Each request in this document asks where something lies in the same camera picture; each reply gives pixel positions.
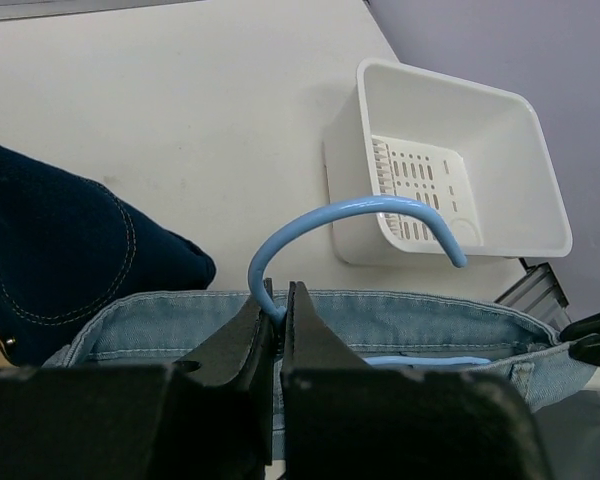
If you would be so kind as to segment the white plastic basket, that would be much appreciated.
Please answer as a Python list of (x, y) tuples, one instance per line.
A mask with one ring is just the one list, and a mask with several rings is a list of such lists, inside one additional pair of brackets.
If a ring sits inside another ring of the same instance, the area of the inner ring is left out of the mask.
[(425, 204), (472, 262), (572, 249), (540, 121), (518, 94), (367, 59), (323, 146), (331, 202), (391, 195)]

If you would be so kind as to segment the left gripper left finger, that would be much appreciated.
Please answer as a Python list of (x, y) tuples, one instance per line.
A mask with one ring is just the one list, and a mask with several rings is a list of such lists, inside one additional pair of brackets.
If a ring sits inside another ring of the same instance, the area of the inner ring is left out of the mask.
[(261, 479), (275, 326), (244, 292), (136, 294), (0, 368), (0, 479)]

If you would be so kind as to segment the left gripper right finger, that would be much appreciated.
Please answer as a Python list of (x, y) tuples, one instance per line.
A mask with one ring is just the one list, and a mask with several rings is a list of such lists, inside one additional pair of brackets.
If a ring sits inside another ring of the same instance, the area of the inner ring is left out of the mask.
[(290, 479), (548, 479), (536, 424), (507, 381), (369, 366), (290, 286), (281, 369)]

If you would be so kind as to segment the light blue denim skirt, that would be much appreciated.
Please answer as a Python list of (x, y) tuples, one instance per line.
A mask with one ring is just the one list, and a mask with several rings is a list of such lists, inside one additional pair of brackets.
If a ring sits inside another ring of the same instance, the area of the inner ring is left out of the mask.
[[(506, 306), (420, 293), (313, 290), (318, 316), (363, 357), (477, 357), (532, 411), (582, 390), (595, 372), (572, 359), (551, 326)], [(171, 363), (234, 317), (241, 291), (135, 294), (93, 316), (47, 367)]]

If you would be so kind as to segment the aluminium mounting rail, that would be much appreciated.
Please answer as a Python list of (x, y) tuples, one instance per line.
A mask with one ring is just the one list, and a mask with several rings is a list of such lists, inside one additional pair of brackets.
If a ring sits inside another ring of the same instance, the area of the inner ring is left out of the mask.
[(530, 315), (556, 330), (572, 322), (567, 312), (568, 299), (548, 262), (528, 266), (526, 274), (495, 302)]

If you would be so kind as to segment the dark blue denim skirt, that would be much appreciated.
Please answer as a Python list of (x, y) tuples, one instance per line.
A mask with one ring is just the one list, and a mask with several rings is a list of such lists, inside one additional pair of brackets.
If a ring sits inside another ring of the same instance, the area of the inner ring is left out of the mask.
[(104, 185), (0, 145), (0, 349), (40, 366), (117, 299), (204, 290), (212, 258)]

